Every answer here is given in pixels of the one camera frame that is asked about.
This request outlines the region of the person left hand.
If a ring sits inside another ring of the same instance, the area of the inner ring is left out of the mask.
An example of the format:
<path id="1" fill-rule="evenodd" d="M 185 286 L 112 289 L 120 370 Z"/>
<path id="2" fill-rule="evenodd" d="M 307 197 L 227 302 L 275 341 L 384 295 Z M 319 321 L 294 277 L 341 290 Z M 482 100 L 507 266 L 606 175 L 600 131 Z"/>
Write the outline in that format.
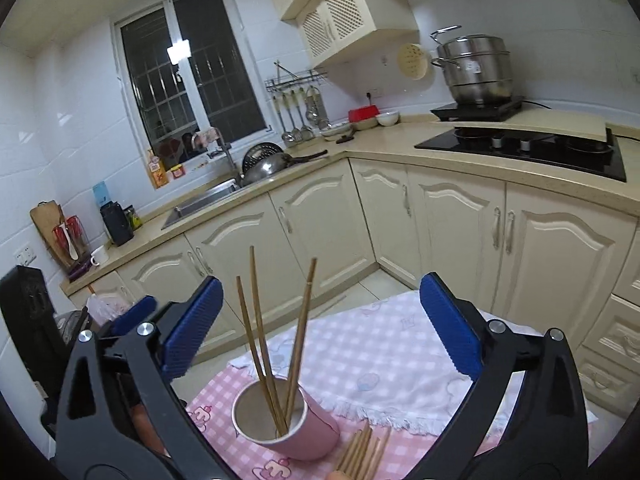
<path id="1" fill-rule="evenodd" d="M 130 416 L 142 443 L 153 452 L 167 456 L 166 448 L 151 424 L 144 406 L 138 404 L 130 408 Z"/>

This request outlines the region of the person right hand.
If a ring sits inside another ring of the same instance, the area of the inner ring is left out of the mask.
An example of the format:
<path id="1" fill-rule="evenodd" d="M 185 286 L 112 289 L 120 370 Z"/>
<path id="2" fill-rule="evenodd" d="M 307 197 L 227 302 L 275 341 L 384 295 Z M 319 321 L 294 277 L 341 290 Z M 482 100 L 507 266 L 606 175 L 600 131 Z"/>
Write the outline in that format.
<path id="1" fill-rule="evenodd" d="M 326 480 L 352 480 L 352 479 L 349 478 L 349 476 L 345 474 L 343 471 L 334 470 L 334 471 L 331 471 L 326 476 Z"/>

